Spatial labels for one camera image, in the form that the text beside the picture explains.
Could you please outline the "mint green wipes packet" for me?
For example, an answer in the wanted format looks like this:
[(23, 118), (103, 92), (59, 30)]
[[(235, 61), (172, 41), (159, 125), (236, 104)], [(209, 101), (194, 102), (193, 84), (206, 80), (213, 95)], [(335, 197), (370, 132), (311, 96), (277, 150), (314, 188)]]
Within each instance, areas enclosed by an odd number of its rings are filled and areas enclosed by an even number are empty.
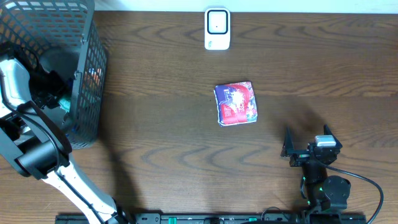
[(60, 105), (60, 108), (64, 110), (66, 113), (70, 112), (70, 107), (71, 107), (71, 99), (69, 96), (63, 96), (59, 99), (58, 104)]

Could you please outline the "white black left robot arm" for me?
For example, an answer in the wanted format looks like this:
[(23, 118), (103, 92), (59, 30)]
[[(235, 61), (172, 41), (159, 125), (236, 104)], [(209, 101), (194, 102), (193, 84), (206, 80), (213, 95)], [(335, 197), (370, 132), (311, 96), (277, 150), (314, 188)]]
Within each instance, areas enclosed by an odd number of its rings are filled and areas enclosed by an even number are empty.
[(47, 96), (67, 90), (41, 65), (33, 67), (24, 51), (6, 45), (1, 51), (1, 155), (24, 177), (59, 190), (89, 223), (135, 223), (112, 198), (86, 176), (72, 156), (60, 128), (42, 111)]

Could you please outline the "dark grey plastic mesh basket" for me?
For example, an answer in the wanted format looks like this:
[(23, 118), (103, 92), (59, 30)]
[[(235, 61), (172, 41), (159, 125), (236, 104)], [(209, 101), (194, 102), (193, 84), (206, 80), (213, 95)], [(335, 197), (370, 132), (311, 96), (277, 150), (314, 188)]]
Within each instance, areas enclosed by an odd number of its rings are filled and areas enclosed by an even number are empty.
[[(72, 148), (91, 146), (98, 135), (107, 57), (96, 30), (94, 1), (2, 0), (1, 42), (20, 45), (33, 67), (57, 72), (70, 85), (70, 112), (42, 109)], [(89, 68), (102, 69), (101, 87), (83, 86)]]

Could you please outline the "red purple liner packet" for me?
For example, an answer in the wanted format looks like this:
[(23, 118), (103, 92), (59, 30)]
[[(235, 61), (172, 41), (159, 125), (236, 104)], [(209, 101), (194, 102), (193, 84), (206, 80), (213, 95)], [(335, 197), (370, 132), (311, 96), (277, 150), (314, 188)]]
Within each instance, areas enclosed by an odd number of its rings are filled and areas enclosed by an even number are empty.
[(220, 126), (234, 126), (257, 121), (257, 103), (252, 82), (217, 85), (213, 92)]

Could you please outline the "white barcode scanner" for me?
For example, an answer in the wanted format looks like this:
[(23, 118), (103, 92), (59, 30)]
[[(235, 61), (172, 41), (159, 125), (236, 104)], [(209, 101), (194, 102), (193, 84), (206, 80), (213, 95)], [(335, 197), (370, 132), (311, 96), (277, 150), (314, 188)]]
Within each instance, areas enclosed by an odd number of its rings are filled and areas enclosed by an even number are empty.
[(205, 11), (205, 48), (207, 50), (228, 50), (230, 42), (230, 12), (226, 8), (208, 8)]

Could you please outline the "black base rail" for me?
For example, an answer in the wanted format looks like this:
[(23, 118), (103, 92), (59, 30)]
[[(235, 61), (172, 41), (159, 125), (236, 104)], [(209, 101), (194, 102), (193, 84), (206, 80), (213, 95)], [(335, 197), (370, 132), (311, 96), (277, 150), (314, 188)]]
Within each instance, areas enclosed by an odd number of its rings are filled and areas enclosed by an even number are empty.
[(310, 220), (304, 221), (296, 215), (270, 212), (260, 214), (159, 214), (137, 213), (132, 216), (137, 224), (239, 224), (239, 223), (366, 223), (364, 215), (313, 214)]

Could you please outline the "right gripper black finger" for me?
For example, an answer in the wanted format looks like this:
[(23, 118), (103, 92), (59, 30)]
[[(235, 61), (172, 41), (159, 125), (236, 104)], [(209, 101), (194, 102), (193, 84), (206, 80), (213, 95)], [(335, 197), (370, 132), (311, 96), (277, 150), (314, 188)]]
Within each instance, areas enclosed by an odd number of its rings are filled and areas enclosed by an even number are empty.
[(294, 144), (293, 144), (293, 140), (292, 140), (292, 135), (290, 133), (290, 129), (286, 128), (284, 143), (282, 146), (280, 156), (281, 157), (289, 157), (293, 154), (293, 152), (294, 152)]
[(328, 127), (327, 124), (325, 124), (325, 125), (323, 126), (323, 134), (324, 134), (324, 135), (330, 135), (330, 136), (333, 135), (332, 131), (330, 130), (330, 128)]

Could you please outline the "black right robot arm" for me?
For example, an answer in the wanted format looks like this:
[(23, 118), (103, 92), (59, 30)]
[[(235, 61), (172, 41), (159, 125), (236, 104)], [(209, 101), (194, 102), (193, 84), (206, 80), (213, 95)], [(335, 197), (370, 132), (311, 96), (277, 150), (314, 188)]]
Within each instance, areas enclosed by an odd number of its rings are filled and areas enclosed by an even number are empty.
[(342, 144), (324, 125), (323, 134), (314, 137), (306, 149), (295, 149), (292, 135), (285, 132), (281, 156), (290, 159), (291, 167), (303, 172), (302, 196), (310, 202), (310, 208), (319, 212), (339, 213), (347, 209), (351, 183), (338, 175), (328, 175), (326, 167), (337, 160)]

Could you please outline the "orange snack packet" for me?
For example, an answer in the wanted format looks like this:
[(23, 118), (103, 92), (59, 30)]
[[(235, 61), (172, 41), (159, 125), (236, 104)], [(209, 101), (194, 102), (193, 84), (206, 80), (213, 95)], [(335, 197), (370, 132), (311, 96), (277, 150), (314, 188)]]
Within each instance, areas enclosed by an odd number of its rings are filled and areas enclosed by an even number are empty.
[(101, 87), (102, 69), (89, 68), (83, 76), (83, 86), (89, 89)]

